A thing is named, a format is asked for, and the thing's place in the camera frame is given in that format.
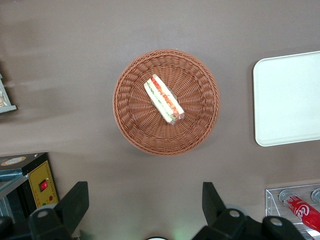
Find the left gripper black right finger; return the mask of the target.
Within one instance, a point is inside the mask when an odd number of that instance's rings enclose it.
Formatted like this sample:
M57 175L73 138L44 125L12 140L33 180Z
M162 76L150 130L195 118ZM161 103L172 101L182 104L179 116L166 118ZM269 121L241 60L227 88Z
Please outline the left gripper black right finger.
M247 217L235 208L227 208L211 182L202 185L202 210L207 225L193 237L195 240L249 240Z

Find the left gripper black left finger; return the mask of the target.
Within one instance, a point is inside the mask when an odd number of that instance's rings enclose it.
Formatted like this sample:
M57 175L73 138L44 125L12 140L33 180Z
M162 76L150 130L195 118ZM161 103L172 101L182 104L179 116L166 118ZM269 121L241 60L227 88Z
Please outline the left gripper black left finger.
M86 181L77 182L57 204L35 210L28 219L33 240L71 240L89 208Z

